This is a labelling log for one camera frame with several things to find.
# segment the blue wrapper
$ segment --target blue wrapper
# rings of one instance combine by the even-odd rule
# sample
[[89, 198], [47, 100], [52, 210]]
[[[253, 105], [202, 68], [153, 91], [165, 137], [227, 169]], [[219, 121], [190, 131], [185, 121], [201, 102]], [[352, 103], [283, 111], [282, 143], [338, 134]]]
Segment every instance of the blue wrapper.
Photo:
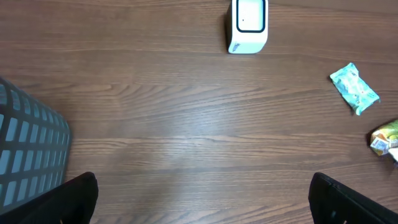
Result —
[[380, 97], [359, 77], [358, 69], [353, 63], [330, 75], [333, 84], [356, 115], [372, 105]]

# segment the small logo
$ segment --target small logo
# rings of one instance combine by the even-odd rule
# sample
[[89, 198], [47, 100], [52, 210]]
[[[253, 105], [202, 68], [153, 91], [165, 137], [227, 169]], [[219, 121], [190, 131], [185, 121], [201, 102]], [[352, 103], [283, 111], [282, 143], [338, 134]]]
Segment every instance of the small logo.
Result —
[[235, 52], [236, 49], [238, 49], [238, 47], [239, 47], [240, 45], [241, 45], [241, 44], [235, 43], [234, 48], [232, 49], [232, 52]]

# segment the wooden table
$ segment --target wooden table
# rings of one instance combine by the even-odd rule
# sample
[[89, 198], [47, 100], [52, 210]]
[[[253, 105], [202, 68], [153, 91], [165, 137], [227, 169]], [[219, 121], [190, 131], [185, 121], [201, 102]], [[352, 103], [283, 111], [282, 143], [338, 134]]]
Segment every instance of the wooden table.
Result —
[[[398, 117], [398, 1], [278, 0], [258, 55], [228, 55], [227, 0], [0, 2], [0, 74], [70, 122], [92, 223], [311, 223], [316, 171], [398, 212], [366, 135]], [[328, 76], [379, 93], [353, 116]]]

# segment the white device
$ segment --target white device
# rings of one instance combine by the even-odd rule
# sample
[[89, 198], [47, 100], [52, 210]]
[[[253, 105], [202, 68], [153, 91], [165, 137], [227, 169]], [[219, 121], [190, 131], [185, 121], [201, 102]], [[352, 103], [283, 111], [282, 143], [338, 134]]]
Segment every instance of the white device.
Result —
[[229, 53], [258, 53], [268, 38], [268, 0], [231, 0], [226, 35]]

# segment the colorful package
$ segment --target colorful package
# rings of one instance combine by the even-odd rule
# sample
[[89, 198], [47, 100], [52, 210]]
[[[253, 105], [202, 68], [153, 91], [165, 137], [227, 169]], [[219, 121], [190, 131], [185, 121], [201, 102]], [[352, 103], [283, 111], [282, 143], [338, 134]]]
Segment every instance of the colorful package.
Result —
[[371, 148], [379, 156], [387, 153], [396, 152], [398, 148], [398, 120], [387, 125], [381, 126], [375, 130], [371, 136]]
[[357, 115], [380, 97], [359, 77], [353, 63], [330, 75], [333, 84]]

